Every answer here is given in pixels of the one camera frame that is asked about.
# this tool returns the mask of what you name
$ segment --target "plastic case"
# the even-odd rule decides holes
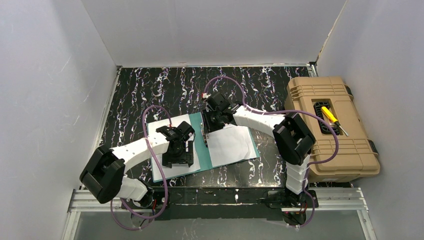
[[[344,135],[332,125],[338,135],[338,155],[329,162],[311,165],[308,177],[310,183],[349,182],[359,177],[375,176],[380,172],[376,147],[368,139],[352,102],[354,97],[351,90],[341,77],[295,77],[288,83],[287,92],[284,103],[286,110],[307,111],[330,123],[321,112],[321,107],[326,106],[349,134]],[[333,136],[316,119],[304,115],[302,117],[316,138],[310,161],[327,159],[334,152]]]

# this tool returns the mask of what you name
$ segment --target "screwdriver handle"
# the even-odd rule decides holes
[[[321,110],[330,121],[332,121],[333,123],[338,122],[337,118],[334,117],[334,115],[330,112],[328,108],[326,108],[325,106],[322,106]]]

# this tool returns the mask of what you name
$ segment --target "wall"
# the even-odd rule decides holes
[[[424,2],[350,0],[319,60],[341,75],[380,153],[361,187],[378,239],[424,236]]]
[[[344,0],[82,0],[117,65],[315,61]]]
[[[0,239],[60,239],[115,64],[79,0],[3,0],[0,72]]]

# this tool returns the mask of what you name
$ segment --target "sheet of paper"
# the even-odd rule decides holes
[[[180,123],[182,123],[183,121],[186,121],[187,123],[189,123],[191,125],[190,118],[189,118],[188,114],[172,117],[171,120],[172,120],[172,125],[175,126],[175,127],[180,125]],[[149,133],[153,133],[153,132],[156,131],[157,128],[165,126],[165,125],[169,125],[169,124],[170,124],[170,122],[169,122],[168,119],[164,119],[164,120],[160,120],[160,121],[154,121],[154,122],[147,124],[147,131]],[[196,132],[196,135],[197,135],[198,138],[202,137],[202,134],[200,132]],[[193,165],[191,165],[190,167],[187,164],[181,164],[181,165],[173,164],[172,168],[162,166],[162,154],[156,155],[157,160],[159,160],[160,166],[163,169],[163,173],[165,174],[166,179],[171,179],[171,178],[174,178],[176,176],[182,176],[182,175],[194,173],[194,172],[200,170],[199,157],[196,153],[195,147],[194,147],[193,151],[194,151]],[[153,172],[153,181],[157,182],[157,181],[162,180],[161,172],[159,171],[159,168],[156,165],[156,162],[153,159],[153,157],[151,158],[151,169],[152,169],[152,172]]]
[[[246,126],[230,124],[224,129],[209,133],[206,141],[213,167],[259,157]]]

